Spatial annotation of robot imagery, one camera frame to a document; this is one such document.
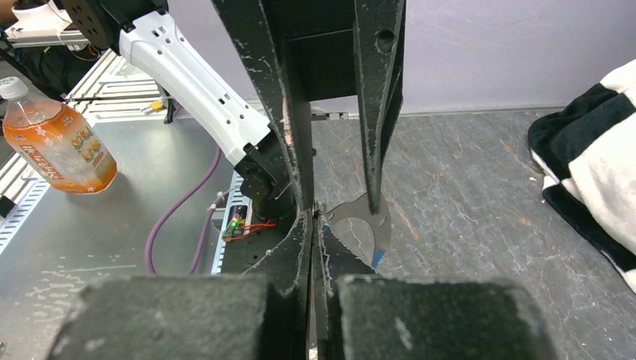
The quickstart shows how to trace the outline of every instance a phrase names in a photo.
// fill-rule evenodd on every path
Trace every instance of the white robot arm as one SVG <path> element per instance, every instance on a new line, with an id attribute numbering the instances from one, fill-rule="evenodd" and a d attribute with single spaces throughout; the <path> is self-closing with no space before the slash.
<path id="1" fill-rule="evenodd" d="M 269 120 L 252 109 L 188 43 L 169 13 L 152 11 L 119 35 L 119 51 L 166 89 L 236 166 L 244 147 L 270 132 Z"/>
<path id="2" fill-rule="evenodd" d="M 258 113 L 188 43 L 167 0 L 62 0 L 73 24 L 166 89 L 212 136 L 244 181 L 262 218 L 296 210 L 290 177 L 269 119 Z"/>

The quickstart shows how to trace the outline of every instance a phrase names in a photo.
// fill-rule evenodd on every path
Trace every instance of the orange drink bottle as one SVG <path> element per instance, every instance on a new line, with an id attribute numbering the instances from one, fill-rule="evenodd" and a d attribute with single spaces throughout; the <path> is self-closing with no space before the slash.
<path id="1" fill-rule="evenodd" d="M 51 186 L 97 193 L 110 185 L 117 163 L 80 113 L 29 93 L 14 76 L 0 80 L 0 96 L 8 101 L 4 138 Z"/>

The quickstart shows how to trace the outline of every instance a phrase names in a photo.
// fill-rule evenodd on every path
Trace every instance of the white plastic casing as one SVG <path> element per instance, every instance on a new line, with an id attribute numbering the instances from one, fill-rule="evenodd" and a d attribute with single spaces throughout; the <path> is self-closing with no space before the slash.
<path id="1" fill-rule="evenodd" d="M 245 145 L 256 146 L 269 133 L 269 120 L 203 60 L 168 13 L 154 11 L 133 24 L 133 31 L 121 31 L 121 56 L 166 89 L 212 135 L 227 160 L 238 164 Z"/>

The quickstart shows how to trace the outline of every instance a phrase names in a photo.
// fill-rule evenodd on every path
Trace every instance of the metal cutout piece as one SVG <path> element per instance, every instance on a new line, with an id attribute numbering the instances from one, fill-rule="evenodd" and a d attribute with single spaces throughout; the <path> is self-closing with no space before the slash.
<path id="1" fill-rule="evenodd" d="M 371 227 L 373 232 L 371 266 L 377 267 L 391 244 L 391 212 L 384 195 L 380 194 L 378 214 L 371 213 L 367 193 L 351 202 L 343 202 L 327 213 L 327 219 L 334 225 L 349 218 L 360 219 Z"/>

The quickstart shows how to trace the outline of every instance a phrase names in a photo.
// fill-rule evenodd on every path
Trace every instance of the bottle label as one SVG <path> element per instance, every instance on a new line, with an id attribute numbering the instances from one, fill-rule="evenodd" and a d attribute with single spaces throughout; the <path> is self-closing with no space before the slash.
<path id="1" fill-rule="evenodd" d="M 64 178 L 33 145 L 20 145 L 19 147 L 22 149 L 23 155 L 31 158 L 32 161 L 29 161 L 29 163 L 31 165 L 35 164 L 36 167 L 42 169 L 46 177 L 52 180 L 62 180 Z"/>
<path id="2" fill-rule="evenodd" d="M 5 124 L 4 134 L 7 142 L 56 189 L 97 192 L 117 173 L 117 164 L 106 146 L 84 117 L 66 105 L 39 124 Z"/>

